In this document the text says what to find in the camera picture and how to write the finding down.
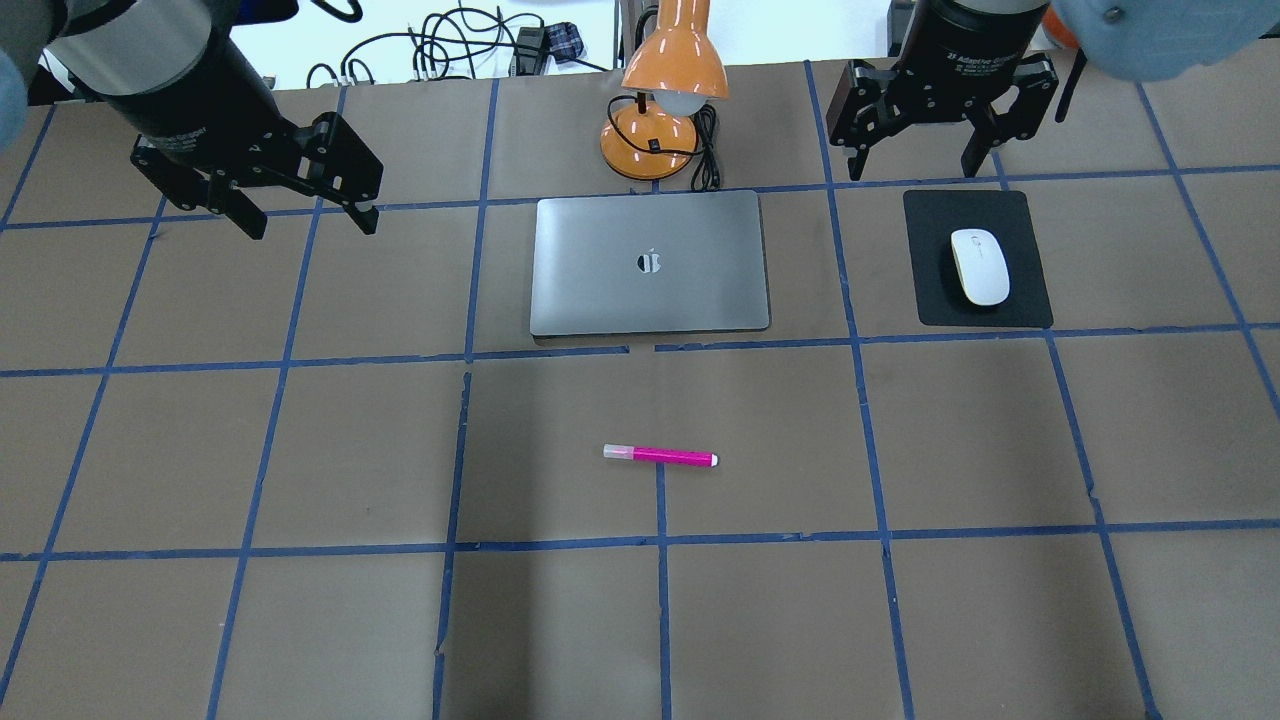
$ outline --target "black mouse pad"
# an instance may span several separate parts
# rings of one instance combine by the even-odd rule
[[[915,306],[925,325],[1047,328],[1053,310],[1044,288],[1036,231],[1021,192],[909,190],[902,196],[911,247]],[[951,255],[951,233],[982,228],[996,236],[1009,266],[1009,299],[969,302]]]

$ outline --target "computer mouse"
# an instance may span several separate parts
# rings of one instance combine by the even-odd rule
[[[960,287],[974,305],[1000,305],[1009,297],[1009,266],[1000,242],[989,231],[965,228],[951,233],[951,255]]]

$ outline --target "laptop lid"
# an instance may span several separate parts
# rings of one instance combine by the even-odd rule
[[[769,327],[749,190],[538,202],[535,337]]]

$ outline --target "marker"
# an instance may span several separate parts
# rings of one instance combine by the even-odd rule
[[[676,462],[677,465],[698,465],[699,468],[714,468],[719,465],[719,456],[714,452],[690,452],[687,450],[663,450],[660,447],[632,447],[630,445],[605,445],[604,456],[612,460]]]

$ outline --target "orange desk lamp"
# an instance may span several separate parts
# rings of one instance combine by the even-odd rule
[[[728,97],[728,79],[707,38],[710,0],[662,0],[658,26],[622,76],[636,102],[609,114],[600,152],[611,168],[634,179],[659,179],[684,168],[698,145],[692,115],[708,97]],[[653,94],[648,101],[645,94]]]

